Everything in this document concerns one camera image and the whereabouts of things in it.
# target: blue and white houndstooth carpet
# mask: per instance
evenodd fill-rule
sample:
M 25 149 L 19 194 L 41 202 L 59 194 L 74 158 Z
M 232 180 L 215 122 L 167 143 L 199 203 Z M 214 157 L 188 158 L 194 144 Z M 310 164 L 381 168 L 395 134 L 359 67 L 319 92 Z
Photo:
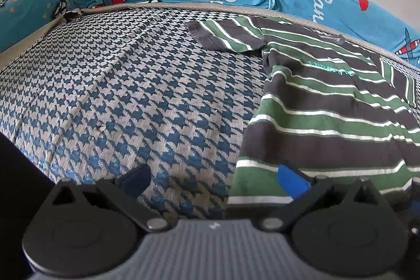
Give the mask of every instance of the blue and white houndstooth carpet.
M 60 26 L 0 72 L 0 130 L 54 181 L 144 162 L 144 203 L 217 218 L 265 75 L 259 56 L 205 51 L 183 23 L 230 17 L 139 8 Z

